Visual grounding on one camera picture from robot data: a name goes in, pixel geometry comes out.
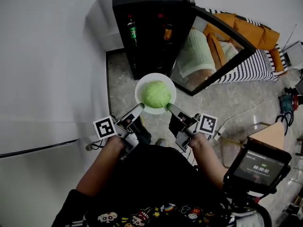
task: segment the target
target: power strip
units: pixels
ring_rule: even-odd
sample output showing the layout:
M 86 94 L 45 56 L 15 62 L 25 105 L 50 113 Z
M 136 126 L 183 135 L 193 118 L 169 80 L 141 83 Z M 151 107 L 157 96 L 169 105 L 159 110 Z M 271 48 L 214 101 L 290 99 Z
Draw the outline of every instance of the power strip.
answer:
M 225 127 L 224 127 L 224 126 L 221 126 L 221 127 L 219 128 L 219 130 L 216 131 L 216 134 L 214 134 L 214 140 L 215 140 L 215 141 L 217 141 L 217 140 L 220 138 L 220 136 L 222 135 L 222 133 L 224 132 L 224 130 L 225 130 Z

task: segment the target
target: white cable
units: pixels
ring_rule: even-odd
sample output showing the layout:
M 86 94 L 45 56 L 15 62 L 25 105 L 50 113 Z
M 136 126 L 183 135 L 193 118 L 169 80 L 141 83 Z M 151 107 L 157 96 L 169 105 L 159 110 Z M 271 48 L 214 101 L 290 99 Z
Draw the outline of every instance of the white cable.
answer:
M 260 104 L 258 104 L 258 105 L 256 105 L 256 106 L 254 106 L 253 108 L 251 108 L 251 109 L 249 109 L 249 110 L 246 110 L 246 111 L 243 111 L 242 113 L 236 114 L 235 116 L 233 116 L 233 117 L 227 119 L 227 120 L 224 122 L 224 124 L 222 124 L 222 126 L 224 126 L 229 120 L 231 120 L 231 119 L 237 117 L 238 115 L 243 114 L 243 113 L 246 113 L 246 112 L 248 112 L 248 111 L 250 111 L 250 110 L 253 110 L 254 108 L 260 106 L 261 104 L 264 104 L 264 103 L 267 103 L 267 102 L 272 101 L 272 100 L 274 100 L 274 99 L 277 99 L 278 97 L 279 97 L 279 96 L 277 96 L 277 97 L 275 97 L 275 98 L 272 98 L 272 99 L 269 99 L 269 100 L 267 100 L 267 101 L 265 101 L 265 102 L 262 102 L 262 103 L 260 103 Z

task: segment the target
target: white wall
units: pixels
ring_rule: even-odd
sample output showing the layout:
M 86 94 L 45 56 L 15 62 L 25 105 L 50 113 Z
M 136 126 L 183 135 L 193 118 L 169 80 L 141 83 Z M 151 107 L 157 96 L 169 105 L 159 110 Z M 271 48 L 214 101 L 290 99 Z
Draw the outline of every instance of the white wall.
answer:
M 50 227 L 83 174 L 76 142 L 0 159 L 0 226 Z
M 99 0 L 99 3 L 100 14 L 104 18 L 102 28 L 105 29 L 98 30 L 98 37 L 101 41 L 107 39 L 107 43 L 101 44 L 107 51 L 121 48 L 114 13 L 109 6 L 111 0 Z M 280 33 L 281 47 L 285 45 L 294 25 L 298 24 L 290 43 L 303 40 L 303 0 L 196 0 L 196 5 L 237 13 L 257 20 Z M 100 27 L 96 17 L 90 20 L 97 24 L 96 27 Z
M 95 134 L 108 115 L 95 0 L 0 0 L 0 154 Z

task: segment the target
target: white bowl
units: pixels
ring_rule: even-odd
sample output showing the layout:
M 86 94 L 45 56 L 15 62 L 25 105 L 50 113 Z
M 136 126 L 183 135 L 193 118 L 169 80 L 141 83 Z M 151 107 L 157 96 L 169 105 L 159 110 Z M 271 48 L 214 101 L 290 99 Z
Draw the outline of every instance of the white bowl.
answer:
M 174 104 L 176 101 L 176 87 L 174 85 L 174 83 L 165 75 L 160 74 L 160 73 L 151 73 L 148 74 L 144 77 L 142 77 L 140 79 L 140 81 L 137 83 L 136 88 L 134 90 L 134 97 L 136 99 L 136 102 L 139 103 L 143 103 L 142 100 L 142 94 L 143 94 L 143 90 L 146 86 L 147 83 L 153 82 L 153 81 L 162 81 L 164 82 L 167 87 L 170 90 L 170 94 L 171 94 L 171 99 L 170 99 L 170 103 Z M 167 111 L 167 107 L 163 107 L 163 108 L 152 108 L 149 107 L 148 105 L 144 104 L 145 108 L 144 111 L 149 113 L 149 114 L 162 114 L 165 113 Z

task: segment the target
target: human arm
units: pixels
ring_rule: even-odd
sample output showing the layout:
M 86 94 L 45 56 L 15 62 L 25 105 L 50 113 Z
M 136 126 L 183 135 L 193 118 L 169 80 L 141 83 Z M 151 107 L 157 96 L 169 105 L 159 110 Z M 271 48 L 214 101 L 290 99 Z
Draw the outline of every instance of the human arm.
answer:
M 124 144 L 120 137 L 110 137 L 94 163 L 78 183 L 76 190 L 90 197 L 96 196 L 104 188 L 123 148 Z
M 194 134 L 189 146 L 192 148 L 199 170 L 218 189 L 222 190 L 223 178 L 227 170 L 220 162 L 205 135 L 202 133 Z

